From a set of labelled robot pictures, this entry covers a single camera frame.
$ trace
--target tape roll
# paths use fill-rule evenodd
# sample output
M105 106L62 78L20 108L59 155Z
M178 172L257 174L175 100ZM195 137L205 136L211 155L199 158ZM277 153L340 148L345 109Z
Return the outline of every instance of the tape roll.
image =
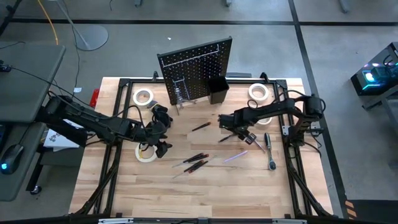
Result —
M272 121L272 118L264 118L264 119L257 121L256 124L267 125L267 124L271 123L271 121Z
M136 147L136 158L138 159L138 161L140 162L154 162L155 159L157 158L156 156L156 150L157 147L156 146L150 146L154 148L154 154L150 157L150 158L141 158L140 154L139 154L139 150L140 150L140 144L137 145Z
M257 90L257 89L260 89L263 92L264 96L262 96L262 97L254 96L253 90ZM249 87L250 98L252 98L253 100L256 100L257 102L262 102L262 101L266 100L268 98L268 94L269 94L268 88L263 84L255 83Z
M138 101L138 97L144 94L149 95L149 99L145 102ZM142 88L134 92L132 100L137 106L146 106L154 99L154 93L147 88Z

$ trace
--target blue light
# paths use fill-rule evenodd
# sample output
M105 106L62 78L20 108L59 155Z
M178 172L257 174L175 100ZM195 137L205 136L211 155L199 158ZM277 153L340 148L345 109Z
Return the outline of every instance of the blue light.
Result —
M365 90L369 86L380 86L380 84L367 84L362 90Z
M368 72L365 74L365 78L367 79L367 81L369 82L375 82L372 73Z

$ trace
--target black pegboard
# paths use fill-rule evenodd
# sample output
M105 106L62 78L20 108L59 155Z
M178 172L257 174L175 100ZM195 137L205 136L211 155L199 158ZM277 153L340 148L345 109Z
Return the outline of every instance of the black pegboard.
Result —
M226 75L231 45L232 37L229 37L166 54L158 54L157 58L171 105L177 104L176 86L186 100L210 95L207 80Z

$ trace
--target concrete floor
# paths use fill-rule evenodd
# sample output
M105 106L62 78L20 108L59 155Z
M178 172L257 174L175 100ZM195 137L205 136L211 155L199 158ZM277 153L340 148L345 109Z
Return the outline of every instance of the concrete floor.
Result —
M230 8L215 0L145 0L138 8L132 0L117 0L112 2L112 11L108 0L66 2L74 19L292 21L288 0L234 0ZM343 14L337 0L294 1L300 21L398 20L395 0L348 2L352 11ZM64 19L54 2L43 4L51 18ZM35 1L23 1L16 17L44 18ZM76 95L85 102L100 87L102 77L149 77L154 70L160 72L156 54L228 36L233 37L229 72L250 72L255 77L261 72L272 78L299 77L306 92L311 92L294 26L107 24L104 27L109 32L104 46L92 52L79 51L77 87L83 89ZM72 90L77 70L72 29L68 24L55 24L55 28L60 44L67 47L56 80ZM348 199L398 200L397 173L388 166L398 158L396 136L383 110L368 113L361 108L361 100L349 82L368 60L396 41L398 28L302 26L302 32L317 89L327 103L325 117ZM35 23L9 24L0 41L55 43L50 26ZM325 149L321 151L333 209L341 215L328 158ZM0 203L0 220L66 214L77 173L76 167L49 168L40 180L45 187L40 196L31 197L21 191L14 202Z

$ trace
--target wooden tabletop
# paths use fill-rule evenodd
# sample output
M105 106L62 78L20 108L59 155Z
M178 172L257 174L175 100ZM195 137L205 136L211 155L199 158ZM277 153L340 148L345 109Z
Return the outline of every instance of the wooden tabletop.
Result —
M118 83L119 78L103 78L95 109L97 112L112 115ZM288 78L287 83L289 89L304 93L300 78ZM166 135L169 138L166 141L173 144L173 147L163 158L146 164L135 157L137 143L123 142L112 214L123 212L124 217L151 218L281 218L285 213L293 216L277 117L267 126L257 124L249 128L258 136L262 145L264 133L271 135L272 156L277 164L275 171L268 169L267 155L255 144L247 145L237 137L218 143L218 140L230 134L218 127L218 115L230 114L245 107L249 99L249 86L230 85L223 104L210 105L207 98L199 99L195 105L185 103L178 116L176 108L169 103L164 84L134 84L133 92L140 88L149 88L154 93L154 99L169 108L168 114L174 121L167 130ZM270 85L268 88L270 95L262 105L274 100L274 91ZM123 108L125 96L126 91L123 93L120 108ZM298 95L290 93L290 97L295 98ZM150 121L152 113L146 108L141 111L144 122ZM134 108L129 110L128 118L139 119ZM192 132L193 128L209 121L210 126ZM306 136L305 140L316 144L310 136ZM101 143L92 144L85 149L70 212L81 208L97 187L104 150L105 145ZM246 155L223 163L225 159L245 150L249 151ZM319 154L308 146L301 147L300 150L308 188L324 209L332 213ZM172 168L173 165L200 152L208 153L210 158L217 157L192 174L172 179L189 166ZM300 207L304 211L302 194L298 187L297 189ZM102 210L106 197L107 190L104 193Z

